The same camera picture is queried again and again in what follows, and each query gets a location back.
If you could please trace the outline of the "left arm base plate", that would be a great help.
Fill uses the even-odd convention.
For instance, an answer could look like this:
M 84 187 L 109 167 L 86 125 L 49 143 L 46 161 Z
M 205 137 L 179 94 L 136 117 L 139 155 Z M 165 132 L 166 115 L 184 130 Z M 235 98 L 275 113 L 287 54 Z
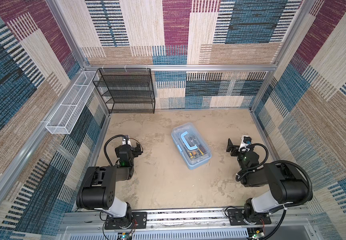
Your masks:
M 147 212 L 132 212 L 127 213 L 122 218 L 107 217 L 104 230 L 127 230 L 132 228 L 145 229 L 147 226 L 148 213 Z

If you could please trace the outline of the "black mesh shelf rack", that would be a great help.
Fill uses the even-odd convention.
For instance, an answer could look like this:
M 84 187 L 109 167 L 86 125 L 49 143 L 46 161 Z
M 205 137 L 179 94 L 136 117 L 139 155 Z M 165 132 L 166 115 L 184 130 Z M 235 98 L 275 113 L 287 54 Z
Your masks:
M 110 114 L 155 112 L 155 90 L 148 68 L 101 68 L 93 83 Z

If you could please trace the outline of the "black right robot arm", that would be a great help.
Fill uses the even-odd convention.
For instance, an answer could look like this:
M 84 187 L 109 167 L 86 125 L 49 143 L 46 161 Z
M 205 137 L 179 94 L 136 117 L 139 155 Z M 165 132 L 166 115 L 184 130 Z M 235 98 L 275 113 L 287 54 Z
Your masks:
M 269 214 L 312 200 L 312 182 L 307 172 L 290 161 L 269 163 L 268 148 L 252 143 L 251 137 L 242 136 L 239 145 L 228 140 L 226 151 L 237 158 L 240 170 L 235 180 L 238 183 L 246 188 L 269 187 L 262 195 L 246 200 L 243 208 L 225 208 L 224 214 L 232 225 L 267 224 L 270 223 Z

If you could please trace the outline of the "light blue plastic tool box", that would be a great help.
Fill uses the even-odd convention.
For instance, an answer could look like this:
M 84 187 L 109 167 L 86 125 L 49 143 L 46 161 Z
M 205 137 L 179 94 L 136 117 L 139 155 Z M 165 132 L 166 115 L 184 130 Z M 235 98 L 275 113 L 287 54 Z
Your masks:
M 175 127 L 171 136 L 185 164 L 190 170 L 194 170 L 208 163 L 212 158 L 212 153 L 209 146 L 193 123 L 186 123 Z M 197 147 L 201 148 L 201 150 L 204 152 L 204 156 L 192 160 L 190 158 L 189 151 L 195 150 Z

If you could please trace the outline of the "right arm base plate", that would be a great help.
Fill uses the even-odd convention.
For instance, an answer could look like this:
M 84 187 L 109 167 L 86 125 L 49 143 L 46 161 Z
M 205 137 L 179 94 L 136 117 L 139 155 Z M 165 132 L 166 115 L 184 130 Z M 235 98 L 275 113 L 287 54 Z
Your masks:
M 226 210 L 231 226 L 247 225 L 270 225 L 272 223 L 269 214 L 255 213 L 246 214 L 243 209 L 230 208 Z

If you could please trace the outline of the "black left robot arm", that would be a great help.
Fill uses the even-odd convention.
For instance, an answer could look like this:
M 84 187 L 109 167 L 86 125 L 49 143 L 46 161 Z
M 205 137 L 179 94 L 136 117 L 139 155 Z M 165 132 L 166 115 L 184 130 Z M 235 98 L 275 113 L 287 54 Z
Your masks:
M 115 223 L 129 225 L 133 221 L 129 203 L 116 197 L 116 183 L 127 181 L 135 171 L 134 158 L 143 153 L 140 143 L 135 147 L 128 144 L 115 148 L 118 165 L 89 167 L 77 194 L 79 209 L 106 213 Z

